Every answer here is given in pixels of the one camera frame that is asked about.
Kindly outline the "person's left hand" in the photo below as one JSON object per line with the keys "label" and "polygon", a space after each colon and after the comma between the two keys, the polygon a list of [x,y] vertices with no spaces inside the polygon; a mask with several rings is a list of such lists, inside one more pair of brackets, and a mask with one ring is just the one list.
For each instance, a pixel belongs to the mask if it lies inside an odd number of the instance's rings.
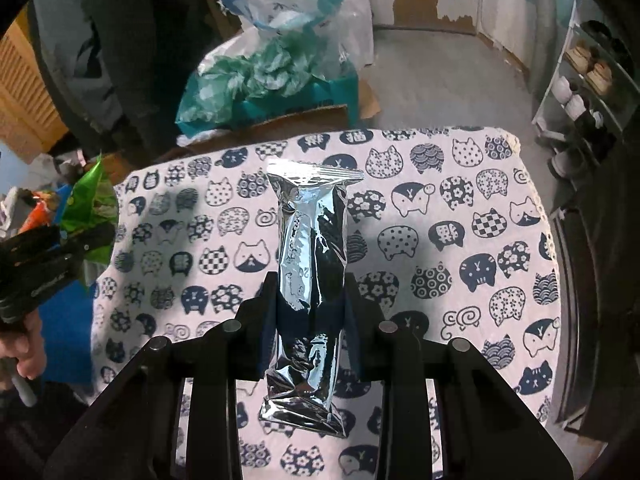
{"label": "person's left hand", "polygon": [[1,334],[2,358],[17,359],[17,373],[29,380],[41,376],[47,366],[41,331],[42,321],[35,310],[24,317],[23,333]]}

